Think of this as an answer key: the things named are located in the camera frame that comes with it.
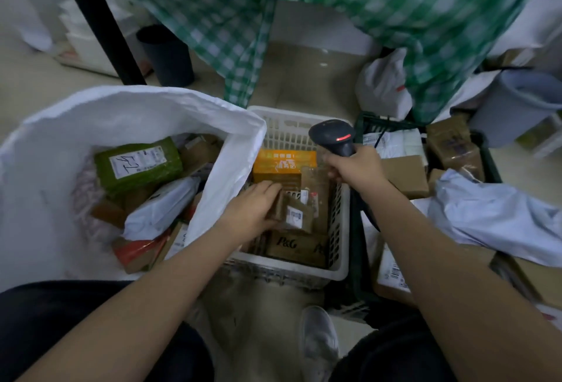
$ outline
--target black metal pole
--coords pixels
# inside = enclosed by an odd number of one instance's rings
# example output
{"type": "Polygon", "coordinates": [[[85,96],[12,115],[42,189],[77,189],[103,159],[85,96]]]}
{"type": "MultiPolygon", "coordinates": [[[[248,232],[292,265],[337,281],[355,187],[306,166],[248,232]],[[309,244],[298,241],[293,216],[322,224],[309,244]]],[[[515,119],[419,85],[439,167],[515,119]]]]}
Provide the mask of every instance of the black metal pole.
{"type": "Polygon", "coordinates": [[[123,85],[146,85],[105,0],[75,0],[123,85]]]}

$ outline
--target forearm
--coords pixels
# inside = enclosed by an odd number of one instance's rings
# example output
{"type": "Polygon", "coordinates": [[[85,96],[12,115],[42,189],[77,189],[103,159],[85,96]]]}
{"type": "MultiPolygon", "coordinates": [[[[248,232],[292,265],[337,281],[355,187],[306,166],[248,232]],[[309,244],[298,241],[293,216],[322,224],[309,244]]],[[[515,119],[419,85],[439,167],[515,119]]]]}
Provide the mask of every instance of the forearm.
{"type": "Polygon", "coordinates": [[[212,228],[97,308],[21,381],[141,381],[218,267],[234,250],[212,228]]]}
{"type": "Polygon", "coordinates": [[[560,378],[562,334],[436,229],[394,186],[363,194],[416,303],[460,380],[560,378]]]}

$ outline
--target left hand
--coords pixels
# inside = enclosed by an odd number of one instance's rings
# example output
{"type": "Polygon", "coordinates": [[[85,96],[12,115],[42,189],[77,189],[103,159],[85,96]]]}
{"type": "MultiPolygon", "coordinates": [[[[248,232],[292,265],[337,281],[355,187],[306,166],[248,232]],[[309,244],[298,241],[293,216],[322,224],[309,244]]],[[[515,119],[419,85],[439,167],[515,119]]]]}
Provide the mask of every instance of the left hand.
{"type": "Polygon", "coordinates": [[[271,181],[250,186],[230,201],[214,227],[222,230],[222,235],[227,236],[235,246],[271,230],[278,222],[267,220],[265,216],[281,188],[281,184],[271,181]]]}

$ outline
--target orange box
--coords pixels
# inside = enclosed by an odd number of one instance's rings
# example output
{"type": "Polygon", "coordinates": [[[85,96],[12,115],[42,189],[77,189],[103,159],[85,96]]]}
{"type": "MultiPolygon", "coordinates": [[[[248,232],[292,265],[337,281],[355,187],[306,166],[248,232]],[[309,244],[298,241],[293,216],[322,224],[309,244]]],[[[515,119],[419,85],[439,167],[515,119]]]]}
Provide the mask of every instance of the orange box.
{"type": "Polygon", "coordinates": [[[283,184],[285,190],[301,189],[301,167],[316,167],[316,152],[260,149],[253,164],[253,181],[269,180],[283,184]]]}

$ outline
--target plastic crate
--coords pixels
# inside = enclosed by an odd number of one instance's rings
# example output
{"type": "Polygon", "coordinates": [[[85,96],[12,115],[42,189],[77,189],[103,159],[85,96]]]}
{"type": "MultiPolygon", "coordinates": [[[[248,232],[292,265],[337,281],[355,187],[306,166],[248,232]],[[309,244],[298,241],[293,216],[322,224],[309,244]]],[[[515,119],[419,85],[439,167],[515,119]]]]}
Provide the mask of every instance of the plastic crate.
{"type": "MultiPolygon", "coordinates": [[[[309,138],[309,129],[316,123],[330,119],[326,116],[270,107],[251,106],[248,110],[267,122],[268,131],[263,140],[263,147],[269,149],[316,150],[316,145],[309,138]]],[[[321,289],[330,281],[345,279],[349,268],[349,186],[347,184],[340,184],[335,189],[330,208],[328,236],[328,269],[243,252],[234,252],[224,266],[229,271],[242,272],[265,281],[306,289],[321,289]]]]}
{"type": "MultiPolygon", "coordinates": [[[[370,112],[361,112],[355,123],[355,142],[362,143],[364,134],[382,132],[384,129],[387,132],[394,132],[416,128],[421,133],[425,133],[425,125],[386,120],[370,112]]],[[[501,177],[489,152],[486,136],[482,132],[471,131],[470,137],[472,142],[480,148],[486,182],[500,183],[501,177]]],[[[441,167],[435,156],[431,154],[428,156],[428,161],[431,167],[441,167]]],[[[394,307],[392,312],[399,313],[401,304],[385,300],[373,291],[361,211],[358,203],[355,202],[354,195],[351,197],[349,223],[349,276],[344,283],[329,286],[326,308],[329,309],[330,314],[339,315],[349,320],[363,320],[373,310],[372,306],[381,303],[392,303],[394,307]]]]}

